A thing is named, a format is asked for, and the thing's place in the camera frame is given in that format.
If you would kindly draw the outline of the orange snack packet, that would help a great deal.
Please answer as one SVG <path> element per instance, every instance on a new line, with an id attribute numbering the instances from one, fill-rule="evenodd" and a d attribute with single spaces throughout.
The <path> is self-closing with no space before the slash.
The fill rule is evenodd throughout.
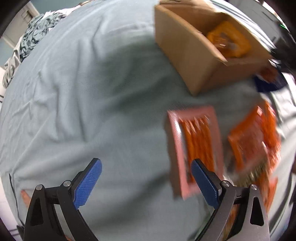
<path id="1" fill-rule="evenodd" d="M 267 154 L 270 171 L 280 160 L 281 142 L 276 131 L 276 116 L 271 104 L 263 101 L 230 131 L 228 141 L 235 159 L 235 169 L 243 171 L 261 154 Z"/>

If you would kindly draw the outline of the crumpled grey blanket pile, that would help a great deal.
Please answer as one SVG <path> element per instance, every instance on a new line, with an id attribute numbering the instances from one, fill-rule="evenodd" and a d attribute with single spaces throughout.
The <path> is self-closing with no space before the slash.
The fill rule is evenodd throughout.
<path id="1" fill-rule="evenodd" d="M 10 85 L 17 69 L 22 61 L 32 52 L 36 45 L 53 29 L 66 14 L 59 11 L 48 11 L 34 17 L 28 24 L 25 33 L 20 37 L 13 54 L 4 65 L 2 85 L 7 88 Z"/>

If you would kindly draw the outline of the large spicy strip snack bag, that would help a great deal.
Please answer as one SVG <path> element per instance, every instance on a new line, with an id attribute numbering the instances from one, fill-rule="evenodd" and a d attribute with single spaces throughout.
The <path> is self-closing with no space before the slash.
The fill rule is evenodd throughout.
<path id="1" fill-rule="evenodd" d="M 269 212 L 273 202 L 275 189 L 278 183 L 277 178 L 270 180 L 269 172 L 270 169 L 267 163 L 262 162 L 261 164 L 255 164 L 250 168 L 244 169 L 244 171 L 231 174 L 229 179 L 229 181 L 237 187 L 247 188 L 252 184 L 256 185 L 260 190 L 264 208 L 267 213 Z M 221 240 L 227 240 L 227 238 L 230 237 L 231 228 L 240 216 L 239 212 L 242 213 L 240 206 L 240 204 L 235 204 L 231 208 L 230 216 L 227 220 L 226 226 L 224 227 Z"/>

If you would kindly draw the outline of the person's left bare foot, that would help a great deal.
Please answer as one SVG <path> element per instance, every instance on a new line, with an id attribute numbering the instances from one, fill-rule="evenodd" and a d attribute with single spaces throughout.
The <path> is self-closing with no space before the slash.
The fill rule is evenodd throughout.
<path id="1" fill-rule="evenodd" d="M 22 197 L 22 200 L 23 200 L 26 208 L 29 208 L 29 205 L 31 202 L 31 197 L 27 194 L 27 192 L 25 192 L 25 190 L 21 191 L 21 197 Z"/>

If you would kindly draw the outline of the blue white snack bag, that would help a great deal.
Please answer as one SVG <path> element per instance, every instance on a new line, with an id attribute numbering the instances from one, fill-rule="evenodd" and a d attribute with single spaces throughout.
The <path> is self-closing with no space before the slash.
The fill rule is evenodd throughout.
<path id="1" fill-rule="evenodd" d="M 273 92 L 287 86 L 287 81 L 281 72 L 280 65 L 274 61 L 269 61 L 269 64 L 252 78 L 259 93 Z"/>

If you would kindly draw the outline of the grey door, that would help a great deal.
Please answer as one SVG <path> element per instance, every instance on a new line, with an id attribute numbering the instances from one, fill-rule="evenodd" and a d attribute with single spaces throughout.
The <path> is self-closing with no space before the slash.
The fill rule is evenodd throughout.
<path id="1" fill-rule="evenodd" d="M 9 20 L 1 39 L 12 49 L 15 48 L 20 37 L 25 33 L 29 22 L 37 15 L 39 15 L 38 10 L 31 1 L 28 1 L 20 10 L 13 13 L 13 18 Z"/>

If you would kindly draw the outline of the orange packet inside box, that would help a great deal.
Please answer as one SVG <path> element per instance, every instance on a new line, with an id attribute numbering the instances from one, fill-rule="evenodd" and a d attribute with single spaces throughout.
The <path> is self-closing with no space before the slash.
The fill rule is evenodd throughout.
<path id="1" fill-rule="evenodd" d="M 250 42 L 229 21 L 208 32 L 207 39 L 226 58 L 240 58 L 251 50 Z"/>

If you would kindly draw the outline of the brown cardboard box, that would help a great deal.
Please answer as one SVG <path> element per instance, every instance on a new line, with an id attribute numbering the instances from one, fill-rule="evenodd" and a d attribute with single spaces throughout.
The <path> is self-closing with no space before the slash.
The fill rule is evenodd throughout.
<path id="1" fill-rule="evenodd" d="M 243 23 L 218 12 L 207 1 L 162 1 L 154 7 L 156 43 L 184 80 L 192 95 L 246 79 L 271 58 Z M 250 52 L 226 59 L 207 39 L 208 32 L 229 21 L 250 42 Z"/>

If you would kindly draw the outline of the grey-blue bed sheet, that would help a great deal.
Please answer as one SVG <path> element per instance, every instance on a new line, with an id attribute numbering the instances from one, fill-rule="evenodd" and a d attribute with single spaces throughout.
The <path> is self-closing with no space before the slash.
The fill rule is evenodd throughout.
<path id="1" fill-rule="evenodd" d="M 174 198 L 169 109 L 212 105 L 222 139 L 257 104 L 251 79 L 193 97 L 154 40 L 156 1 L 93 1 L 23 61 L 1 107 L 1 180 L 18 225 L 21 191 L 58 186 L 93 158 L 102 175 L 81 213 L 99 240 L 192 240 L 201 195 Z"/>

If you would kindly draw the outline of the pink snack stick packet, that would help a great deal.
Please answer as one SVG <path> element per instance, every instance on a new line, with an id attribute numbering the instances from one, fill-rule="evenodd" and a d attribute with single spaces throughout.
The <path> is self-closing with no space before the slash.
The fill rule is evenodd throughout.
<path id="1" fill-rule="evenodd" d="M 214 107 L 168 110 L 165 131 L 175 197 L 186 200 L 200 193 L 191 172 L 194 159 L 200 159 L 208 170 L 222 178 L 223 148 Z"/>

